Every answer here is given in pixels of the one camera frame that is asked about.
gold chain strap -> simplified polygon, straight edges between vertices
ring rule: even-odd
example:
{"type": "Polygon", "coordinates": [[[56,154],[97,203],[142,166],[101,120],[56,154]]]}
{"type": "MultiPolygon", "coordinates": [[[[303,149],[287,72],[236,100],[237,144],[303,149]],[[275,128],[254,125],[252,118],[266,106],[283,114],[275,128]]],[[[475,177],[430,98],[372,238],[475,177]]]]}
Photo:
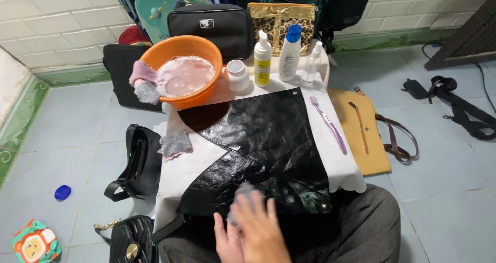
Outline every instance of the gold chain strap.
{"type": "Polygon", "coordinates": [[[107,230],[108,228],[112,228],[112,227],[114,227],[114,226],[115,226],[116,224],[118,224],[118,223],[119,223],[119,221],[121,221],[121,220],[122,220],[122,219],[120,218],[120,219],[118,219],[118,220],[116,220],[116,221],[114,221],[114,222],[110,222],[109,224],[104,225],[104,226],[100,226],[100,225],[98,225],[98,224],[93,224],[93,228],[100,229],[100,230],[107,230]]]}

brown leather strap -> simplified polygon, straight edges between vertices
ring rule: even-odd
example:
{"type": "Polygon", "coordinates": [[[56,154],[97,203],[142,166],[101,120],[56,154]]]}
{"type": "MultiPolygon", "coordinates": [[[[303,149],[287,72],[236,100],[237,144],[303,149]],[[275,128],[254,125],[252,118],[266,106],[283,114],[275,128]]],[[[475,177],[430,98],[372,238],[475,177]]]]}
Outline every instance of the brown leather strap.
{"type": "Polygon", "coordinates": [[[396,157],[396,159],[399,162],[410,162],[411,160],[415,159],[419,155],[419,145],[417,144],[417,140],[413,136],[413,134],[402,124],[400,124],[397,121],[388,119],[381,114],[375,114],[375,119],[384,121],[388,128],[389,128],[389,137],[391,138],[391,144],[384,144],[384,149],[386,152],[391,153],[396,157]],[[405,130],[410,136],[412,137],[413,144],[415,145],[415,155],[410,155],[405,149],[398,147],[398,144],[396,143],[396,136],[394,135],[394,130],[391,125],[395,125],[397,127],[400,127],[401,129],[405,130]]]}

white tablecloth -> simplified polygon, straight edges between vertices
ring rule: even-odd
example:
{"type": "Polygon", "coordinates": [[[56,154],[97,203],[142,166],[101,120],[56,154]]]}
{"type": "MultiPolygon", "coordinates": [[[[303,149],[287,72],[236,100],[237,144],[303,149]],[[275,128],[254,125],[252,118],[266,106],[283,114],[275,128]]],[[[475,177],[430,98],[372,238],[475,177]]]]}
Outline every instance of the white tablecloth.
{"type": "MultiPolygon", "coordinates": [[[[251,82],[250,87],[243,93],[230,91],[227,88],[226,80],[219,79],[212,98],[205,104],[214,104],[263,95],[266,93],[292,89],[298,86],[298,76],[291,82],[280,81],[276,73],[271,74],[270,78],[270,83],[266,87],[260,88],[251,82]]],[[[320,158],[322,159],[327,176],[329,177],[329,190],[330,192],[335,192],[341,187],[345,190],[364,192],[366,189],[365,181],[351,154],[348,141],[344,136],[343,128],[339,123],[334,107],[332,106],[326,88],[321,80],[320,75],[316,76],[313,88],[307,89],[302,87],[301,92],[307,105],[308,119],[310,121],[313,139],[315,140],[320,158]],[[310,102],[309,98],[312,95],[317,97],[320,109],[329,116],[343,137],[348,150],[347,155],[343,155],[331,131],[310,102]]],[[[174,219],[177,206],[179,205],[186,188],[196,177],[198,177],[198,175],[207,169],[209,165],[226,153],[225,149],[204,139],[186,126],[177,114],[177,109],[173,108],[169,114],[167,134],[179,132],[183,129],[186,129],[189,133],[189,139],[193,145],[193,152],[185,153],[162,164],[162,174],[155,206],[155,230],[165,226],[174,219]]]]}

gray pants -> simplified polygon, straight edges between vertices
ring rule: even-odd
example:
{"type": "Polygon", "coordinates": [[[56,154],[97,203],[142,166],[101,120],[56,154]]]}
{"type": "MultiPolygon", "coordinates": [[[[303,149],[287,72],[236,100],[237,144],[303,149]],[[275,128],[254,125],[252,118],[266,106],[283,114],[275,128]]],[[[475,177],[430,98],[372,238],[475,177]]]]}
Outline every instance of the gray pants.
{"type": "MultiPolygon", "coordinates": [[[[400,211],[387,190],[373,184],[358,194],[330,195],[332,214],[280,216],[293,262],[376,263],[399,260],[400,211]]],[[[163,263],[220,262],[211,218],[186,223],[160,242],[163,263]]]]}

gold leopard print pouch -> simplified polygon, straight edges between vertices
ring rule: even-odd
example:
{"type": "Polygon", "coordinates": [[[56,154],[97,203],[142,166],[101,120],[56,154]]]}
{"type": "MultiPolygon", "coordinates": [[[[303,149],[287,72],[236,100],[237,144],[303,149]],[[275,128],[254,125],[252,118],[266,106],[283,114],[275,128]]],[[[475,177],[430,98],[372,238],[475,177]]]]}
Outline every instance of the gold leopard print pouch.
{"type": "Polygon", "coordinates": [[[259,40],[259,30],[267,33],[273,56],[278,57],[281,54],[284,38],[291,25],[301,25],[301,55],[304,55],[312,44],[315,6],[300,3],[250,2],[248,11],[253,20],[255,41],[259,40]]]}

